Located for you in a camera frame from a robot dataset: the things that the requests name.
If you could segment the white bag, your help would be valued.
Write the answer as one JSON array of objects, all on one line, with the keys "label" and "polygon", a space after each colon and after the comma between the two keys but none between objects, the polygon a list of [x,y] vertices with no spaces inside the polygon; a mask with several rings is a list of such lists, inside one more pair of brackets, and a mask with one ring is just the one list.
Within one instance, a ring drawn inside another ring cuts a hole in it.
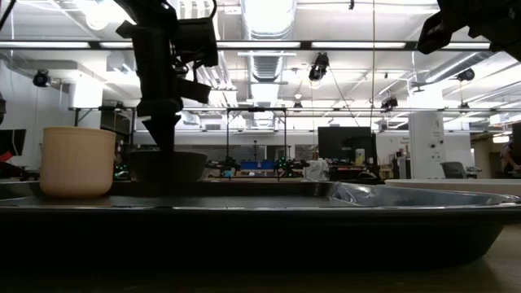
[{"label": "white bag", "polygon": [[309,181],[327,181],[329,179],[329,165],[325,160],[309,160],[305,168],[304,178]]}]

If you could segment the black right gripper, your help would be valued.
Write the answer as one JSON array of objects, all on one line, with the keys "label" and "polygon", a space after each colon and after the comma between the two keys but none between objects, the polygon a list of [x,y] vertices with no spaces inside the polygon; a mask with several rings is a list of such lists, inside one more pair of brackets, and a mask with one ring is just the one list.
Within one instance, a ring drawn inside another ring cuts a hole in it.
[{"label": "black right gripper", "polygon": [[425,55],[447,46],[450,32],[468,27],[471,38],[484,37],[491,51],[521,61],[521,0],[439,0],[440,11],[425,20],[417,50]]}]

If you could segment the black serving tray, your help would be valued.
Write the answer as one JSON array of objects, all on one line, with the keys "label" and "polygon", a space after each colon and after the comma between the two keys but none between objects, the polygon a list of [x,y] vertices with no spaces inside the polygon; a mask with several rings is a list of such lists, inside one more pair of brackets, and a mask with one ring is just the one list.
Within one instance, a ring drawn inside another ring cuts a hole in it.
[{"label": "black serving tray", "polygon": [[117,182],[94,199],[0,183],[0,271],[435,268],[521,223],[513,195],[333,182]]}]

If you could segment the black computer monitor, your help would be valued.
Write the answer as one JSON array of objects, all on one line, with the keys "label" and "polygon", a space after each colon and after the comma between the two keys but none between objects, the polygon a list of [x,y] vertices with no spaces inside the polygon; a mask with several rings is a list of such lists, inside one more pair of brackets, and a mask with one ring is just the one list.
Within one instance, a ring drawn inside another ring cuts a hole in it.
[{"label": "black computer monitor", "polygon": [[370,127],[319,127],[318,156],[322,159],[347,160],[354,163],[357,150],[364,151],[364,163],[376,160],[375,135]]}]

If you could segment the white pillar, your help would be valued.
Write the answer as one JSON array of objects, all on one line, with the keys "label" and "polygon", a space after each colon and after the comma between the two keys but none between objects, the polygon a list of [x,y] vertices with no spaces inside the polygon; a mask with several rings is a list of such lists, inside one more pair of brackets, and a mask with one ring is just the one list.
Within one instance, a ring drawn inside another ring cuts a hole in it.
[{"label": "white pillar", "polygon": [[414,112],[409,115],[411,177],[441,179],[446,161],[444,122],[441,112]]}]

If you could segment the grey office chair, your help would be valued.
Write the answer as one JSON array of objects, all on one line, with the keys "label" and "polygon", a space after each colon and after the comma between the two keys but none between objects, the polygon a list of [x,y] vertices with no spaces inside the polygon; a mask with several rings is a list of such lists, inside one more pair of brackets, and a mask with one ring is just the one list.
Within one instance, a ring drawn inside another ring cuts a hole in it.
[{"label": "grey office chair", "polygon": [[467,179],[466,169],[461,162],[441,163],[444,177],[447,179]]}]

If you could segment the black bowl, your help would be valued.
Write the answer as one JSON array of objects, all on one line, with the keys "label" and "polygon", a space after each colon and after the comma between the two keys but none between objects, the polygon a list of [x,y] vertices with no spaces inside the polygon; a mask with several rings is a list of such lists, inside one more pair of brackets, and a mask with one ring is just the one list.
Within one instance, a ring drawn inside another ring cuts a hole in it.
[{"label": "black bowl", "polygon": [[207,162],[208,157],[197,152],[140,150],[129,153],[129,172],[139,182],[196,182]]}]

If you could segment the silver ceiling duct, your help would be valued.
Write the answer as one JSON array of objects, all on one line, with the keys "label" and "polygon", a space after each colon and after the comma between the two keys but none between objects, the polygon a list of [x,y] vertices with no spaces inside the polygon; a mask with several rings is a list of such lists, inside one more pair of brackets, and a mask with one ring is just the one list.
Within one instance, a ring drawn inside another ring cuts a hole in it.
[{"label": "silver ceiling duct", "polygon": [[[240,0],[244,38],[249,41],[286,41],[292,35],[297,0]],[[259,82],[276,81],[282,71],[281,55],[249,58],[252,77]]]}]

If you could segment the black metal rig frame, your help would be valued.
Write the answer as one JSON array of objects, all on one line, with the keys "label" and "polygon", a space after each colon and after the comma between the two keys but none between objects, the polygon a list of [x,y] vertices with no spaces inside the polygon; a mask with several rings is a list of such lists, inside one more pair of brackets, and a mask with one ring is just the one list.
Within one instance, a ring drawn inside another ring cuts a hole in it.
[{"label": "black metal rig frame", "polygon": [[[132,42],[0,41],[0,50],[132,50]],[[412,51],[417,42],[220,41],[218,50],[383,50]]]}]

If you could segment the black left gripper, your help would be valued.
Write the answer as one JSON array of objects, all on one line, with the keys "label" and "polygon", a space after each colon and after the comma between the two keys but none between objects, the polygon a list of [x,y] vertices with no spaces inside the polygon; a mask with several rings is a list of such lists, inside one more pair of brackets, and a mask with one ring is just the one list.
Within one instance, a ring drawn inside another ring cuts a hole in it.
[{"label": "black left gripper", "polygon": [[162,28],[125,21],[116,32],[132,40],[142,93],[138,116],[151,116],[143,121],[149,134],[162,151],[173,152],[175,127],[181,119],[175,113],[184,108],[182,100],[207,103],[212,88],[179,77],[170,39]]}]

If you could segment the blue storage bins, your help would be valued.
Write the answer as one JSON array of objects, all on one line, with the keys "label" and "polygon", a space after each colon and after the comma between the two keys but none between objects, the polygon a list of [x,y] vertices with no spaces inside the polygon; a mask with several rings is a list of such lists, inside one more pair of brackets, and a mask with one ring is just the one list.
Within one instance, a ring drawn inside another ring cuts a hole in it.
[{"label": "blue storage bins", "polygon": [[246,170],[254,170],[254,169],[273,170],[273,169],[275,169],[275,162],[272,160],[263,160],[261,162],[243,161],[240,163],[240,168],[246,169]]}]

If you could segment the person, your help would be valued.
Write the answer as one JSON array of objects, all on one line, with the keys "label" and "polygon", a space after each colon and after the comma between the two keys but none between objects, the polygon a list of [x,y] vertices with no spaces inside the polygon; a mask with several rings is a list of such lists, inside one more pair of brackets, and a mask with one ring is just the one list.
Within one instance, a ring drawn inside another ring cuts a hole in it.
[{"label": "person", "polygon": [[514,158],[514,139],[510,138],[501,149],[500,153],[501,172],[504,178],[512,178],[515,172],[521,171],[519,165]]}]

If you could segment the black background station frame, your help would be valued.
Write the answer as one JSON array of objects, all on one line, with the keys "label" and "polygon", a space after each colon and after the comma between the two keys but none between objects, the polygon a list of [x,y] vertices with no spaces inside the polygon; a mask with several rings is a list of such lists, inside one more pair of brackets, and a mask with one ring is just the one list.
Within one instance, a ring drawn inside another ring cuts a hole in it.
[{"label": "black background station frame", "polygon": [[231,112],[282,112],[283,113],[283,141],[284,141],[284,157],[287,158],[287,108],[286,107],[227,107],[226,111],[226,156],[230,156],[230,113]]}]

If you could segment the orange cup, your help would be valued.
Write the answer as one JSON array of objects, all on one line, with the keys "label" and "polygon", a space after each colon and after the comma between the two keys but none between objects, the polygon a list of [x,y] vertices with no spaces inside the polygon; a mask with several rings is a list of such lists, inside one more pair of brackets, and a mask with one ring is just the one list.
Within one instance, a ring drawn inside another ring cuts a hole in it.
[{"label": "orange cup", "polygon": [[43,129],[40,188],[57,198],[96,198],[112,187],[116,134],[102,129]]}]

